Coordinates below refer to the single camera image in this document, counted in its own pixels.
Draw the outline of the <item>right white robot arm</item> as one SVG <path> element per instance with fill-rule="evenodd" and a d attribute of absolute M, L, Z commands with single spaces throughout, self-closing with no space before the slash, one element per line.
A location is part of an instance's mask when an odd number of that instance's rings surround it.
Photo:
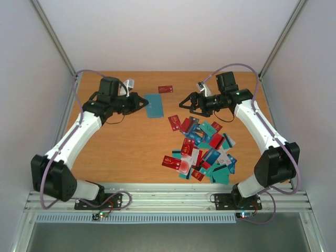
<path fill-rule="evenodd" d="M 261 157 L 248 179 L 233 186 L 227 199 L 234 210 L 244 209 L 258 199 L 258 195 L 273 188 L 280 193 L 285 191 L 276 187 L 277 183 L 296 179 L 297 185 L 292 194 L 299 191 L 301 174 L 299 172 L 300 148 L 295 142 L 282 137 L 261 112 L 254 95 L 248 89 L 240 89 L 233 72 L 216 75 L 219 94 L 208 95 L 204 81 L 199 82 L 199 92 L 192 92 L 180 102 L 180 108 L 203 117 L 210 117 L 221 109 L 229 109 L 248 129 L 254 138 Z"/>

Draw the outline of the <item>white card red circle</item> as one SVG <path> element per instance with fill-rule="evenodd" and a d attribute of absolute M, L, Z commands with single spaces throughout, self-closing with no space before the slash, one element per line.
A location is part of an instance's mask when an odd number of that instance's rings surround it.
<path fill-rule="evenodd" d="M 178 172 L 183 175 L 187 175 L 191 169 L 191 166 L 194 162 L 194 158 L 190 155 L 183 154 L 181 157 L 181 163 L 178 168 Z"/>

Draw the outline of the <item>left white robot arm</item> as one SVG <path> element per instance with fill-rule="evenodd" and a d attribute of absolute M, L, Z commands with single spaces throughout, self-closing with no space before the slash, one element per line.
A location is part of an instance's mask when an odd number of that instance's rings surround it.
<path fill-rule="evenodd" d="M 46 154 L 36 154 L 30 163 L 33 188 L 39 192 L 40 204 L 49 209 L 53 203 L 45 204 L 44 197 L 55 202 L 78 199 L 91 207 L 100 207 L 106 202 L 104 187 L 94 182 L 78 180 L 71 172 L 72 166 L 89 139 L 116 114 L 123 116 L 135 113 L 149 102 L 118 78 L 103 77 L 99 90 L 80 106 L 79 115 L 61 138 Z"/>

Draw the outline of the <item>teal card holder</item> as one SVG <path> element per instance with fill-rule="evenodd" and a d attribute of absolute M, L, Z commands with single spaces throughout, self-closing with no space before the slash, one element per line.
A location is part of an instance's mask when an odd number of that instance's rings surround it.
<path fill-rule="evenodd" d="M 149 104 L 145 106 L 148 118 L 164 117 L 162 98 L 159 93 L 145 94 L 144 98 L 149 102 Z"/>

